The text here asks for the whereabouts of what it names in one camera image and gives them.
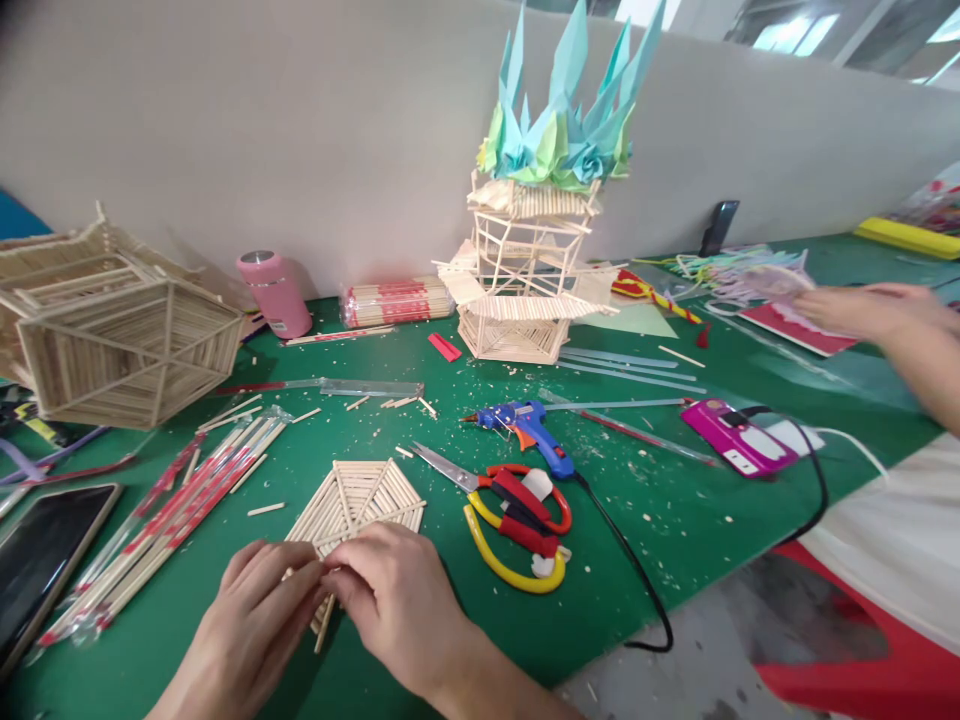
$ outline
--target red scissors handle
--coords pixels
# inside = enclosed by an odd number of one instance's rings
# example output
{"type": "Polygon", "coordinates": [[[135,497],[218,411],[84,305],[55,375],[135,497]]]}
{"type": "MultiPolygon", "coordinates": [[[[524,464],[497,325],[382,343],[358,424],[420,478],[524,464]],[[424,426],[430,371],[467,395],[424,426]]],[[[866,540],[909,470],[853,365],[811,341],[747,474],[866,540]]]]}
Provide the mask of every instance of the red scissors handle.
{"type": "MultiPolygon", "coordinates": [[[[491,465],[487,468],[487,475],[489,477],[480,478],[480,487],[490,487],[493,478],[501,470],[506,470],[520,476],[524,476],[530,472],[530,468],[526,465],[513,465],[509,463],[505,465],[491,465]]],[[[560,522],[556,523],[553,520],[544,520],[543,524],[557,535],[566,535],[570,532],[570,528],[573,527],[573,516],[570,514],[570,504],[563,496],[563,493],[557,488],[556,483],[553,484],[553,490],[550,492],[550,496],[557,501],[557,505],[560,507],[560,522]]]]}

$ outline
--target scissors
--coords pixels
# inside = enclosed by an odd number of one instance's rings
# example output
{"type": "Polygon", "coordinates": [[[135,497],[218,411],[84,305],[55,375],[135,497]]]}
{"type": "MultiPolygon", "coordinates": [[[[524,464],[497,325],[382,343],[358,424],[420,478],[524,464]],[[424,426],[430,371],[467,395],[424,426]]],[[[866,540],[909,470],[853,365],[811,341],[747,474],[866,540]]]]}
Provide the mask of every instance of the scissors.
{"type": "Polygon", "coordinates": [[[557,524],[549,520],[550,513],[544,504],[510,472],[510,469],[528,471],[529,468],[520,465],[496,465],[487,469],[487,472],[493,475],[487,477],[464,470],[420,443],[414,443],[411,450],[467,493],[467,500],[470,502],[464,506],[463,514],[467,518],[470,534],[484,562],[504,582],[535,595],[553,592],[560,586],[566,575],[566,551],[561,548],[560,540],[551,526],[564,528],[564,532],[567,532],[572,521],[570,506],[559,490],[554,488],[551,493],[561,510],[562,519],[557,524]],[[480,499],[479,491],[483,488],[490,488],[507,501],[507,511],[502,518],[495,515],[480,499]],[[476,513],[480,513],[480,517],[501,535],[509,537],[532,553],[552,558],[553,569],[550,574],[547,577],[527,577],[500,562],[483,536],[476,513]]]}

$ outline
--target white cloth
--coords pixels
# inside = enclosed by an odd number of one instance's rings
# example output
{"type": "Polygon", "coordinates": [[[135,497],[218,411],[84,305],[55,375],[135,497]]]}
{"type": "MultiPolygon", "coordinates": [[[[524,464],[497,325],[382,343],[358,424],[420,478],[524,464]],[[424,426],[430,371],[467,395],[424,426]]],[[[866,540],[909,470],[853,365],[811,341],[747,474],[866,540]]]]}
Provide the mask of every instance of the white cloth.
{"type": "Polygon", "coordinates": [[[800,539],[844,582],[960,655],[960,440],[942,435],[800,539]]]}

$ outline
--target blue glue gun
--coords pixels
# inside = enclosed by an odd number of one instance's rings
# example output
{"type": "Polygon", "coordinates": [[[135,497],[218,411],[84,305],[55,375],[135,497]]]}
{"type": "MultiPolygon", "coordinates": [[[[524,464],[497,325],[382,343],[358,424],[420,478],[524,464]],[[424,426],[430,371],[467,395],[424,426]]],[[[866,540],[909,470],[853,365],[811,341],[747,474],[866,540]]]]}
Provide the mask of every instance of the blue glue gun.
{"type": "Polygon", "coordinates": [[[461,418],[461,422],[475,422],[487,430],[502,426],[516,433],[520,439],[520,451],[536,445],[550,467],[550,474],[557,480],[569,480],[576,474],[573,460],[560,447],[543,426],[547,411],[543,403],[536,400],[530,402],[502,403],[493,407],[478,410],[473,415],[461,418]]]}

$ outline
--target pink water bottle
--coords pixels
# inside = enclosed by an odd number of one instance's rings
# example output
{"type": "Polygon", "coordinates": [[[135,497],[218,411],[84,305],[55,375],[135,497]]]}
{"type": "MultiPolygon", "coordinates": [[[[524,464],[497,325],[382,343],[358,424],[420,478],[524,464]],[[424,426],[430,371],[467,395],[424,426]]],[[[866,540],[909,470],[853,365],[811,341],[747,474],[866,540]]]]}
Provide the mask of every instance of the pink water bottle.
{"type": "Polygon", "coordinates": [[[313,327],[313,318],[284,258],[270,250],[254,250],[237,259],[237,270],[278,338],[300,337],[313,327]]]}

